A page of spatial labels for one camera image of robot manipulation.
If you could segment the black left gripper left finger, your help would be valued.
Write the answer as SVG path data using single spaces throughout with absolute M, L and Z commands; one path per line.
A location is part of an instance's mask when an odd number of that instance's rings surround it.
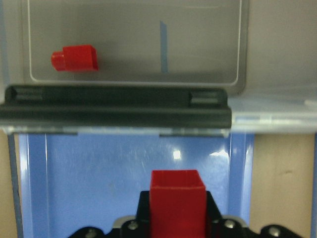
M 150 192 L 141 191 L 135 220 L 138 224 L 137 238 L 151 237 Z

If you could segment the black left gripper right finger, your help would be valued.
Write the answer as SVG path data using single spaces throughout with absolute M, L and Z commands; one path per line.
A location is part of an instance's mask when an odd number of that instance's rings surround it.
M 218 225 L 219 221 L 222 219 L 222 215 L 210 191 L 206 192 L 206 198 L 205 237 L 217 238 Z

